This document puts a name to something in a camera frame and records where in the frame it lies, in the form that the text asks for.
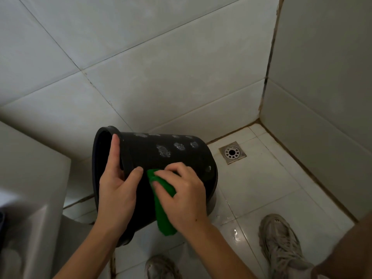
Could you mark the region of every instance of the forearm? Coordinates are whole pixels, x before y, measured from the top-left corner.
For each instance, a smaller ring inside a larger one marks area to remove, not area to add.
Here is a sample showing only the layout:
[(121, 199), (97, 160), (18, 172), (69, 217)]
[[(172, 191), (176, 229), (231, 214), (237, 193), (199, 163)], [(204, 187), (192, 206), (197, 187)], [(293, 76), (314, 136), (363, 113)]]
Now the forearm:
[(97, 278), (109, 261), (117, 240), (114, 235), (95, 224), (87, 238), (54, 279)]
[(212, 224), (202, 224), (186, 238), (213, 279), (256, 278)]

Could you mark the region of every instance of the sneaker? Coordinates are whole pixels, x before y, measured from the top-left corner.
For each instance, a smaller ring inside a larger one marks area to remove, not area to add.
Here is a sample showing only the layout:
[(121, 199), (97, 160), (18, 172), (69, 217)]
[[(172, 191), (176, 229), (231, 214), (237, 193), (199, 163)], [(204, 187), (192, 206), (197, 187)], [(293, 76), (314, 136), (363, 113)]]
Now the sneaker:
[(298, 270), (314, 267), (304, 258), (300, 241), (280, 215), (265, 216), (261, 220), (258, 236), (262, 253), (270, 265), (272, 279), (288, 278), (288, 267)]
[(182, 276), (174, 264), (166, 256), (161, 254), (153, 256), (146, 262), (146, 279), (182, 279)]

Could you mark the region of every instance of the hand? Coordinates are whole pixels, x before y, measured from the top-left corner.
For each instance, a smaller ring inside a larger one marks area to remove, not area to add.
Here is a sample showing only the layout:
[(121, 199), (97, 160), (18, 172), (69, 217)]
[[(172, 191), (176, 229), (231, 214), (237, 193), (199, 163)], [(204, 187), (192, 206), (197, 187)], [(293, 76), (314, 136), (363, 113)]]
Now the hand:
[(114, 134), (105, 172), (99, 181), (97, 226), (119, 238), (126, 230), (136, 205), (136, 190), (143, 168), (135, 168), (124, 181), (120, 170), (120, 140)]
[(188, 238), (189, 233), (195, 233), (200, 227), (210, 224), (205, 188), (191, 167), (173, 163), (165, 170), (156, 171), (155, 175), (166, 180), (176, 190), (172, 198), (158, 182), (153, 184), (169, 221), (185, 238)]

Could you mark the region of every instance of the right hand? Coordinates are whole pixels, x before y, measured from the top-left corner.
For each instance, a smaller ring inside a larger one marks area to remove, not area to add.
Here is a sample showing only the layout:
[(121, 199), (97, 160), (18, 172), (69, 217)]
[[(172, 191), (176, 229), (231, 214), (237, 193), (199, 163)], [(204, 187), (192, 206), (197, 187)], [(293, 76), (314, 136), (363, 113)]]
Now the right hand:
[(155, 175), (163, 178), (176, 190), (172, 198), (158, 182), (153, 183), (161, 206), (175, 229), (187, 238), (190, 232), (210, 224), (205, 187), (191, 167), (183, 163), (172, 163), (164, 170), (156, 171)]

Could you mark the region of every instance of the left hand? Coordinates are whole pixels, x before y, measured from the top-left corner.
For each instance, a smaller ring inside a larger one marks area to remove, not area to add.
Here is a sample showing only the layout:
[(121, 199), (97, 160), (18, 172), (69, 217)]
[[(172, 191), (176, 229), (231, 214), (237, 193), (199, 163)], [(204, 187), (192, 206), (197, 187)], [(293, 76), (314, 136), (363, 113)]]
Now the left hand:
[(114, 134), (105, 172), (99, 181), (99, 205), (95, 226), (119, 238), (126, 230), (136, 205), (136, 190), (143, 168), (135, 168), (124, 181), (120, 169), (120, 140)]

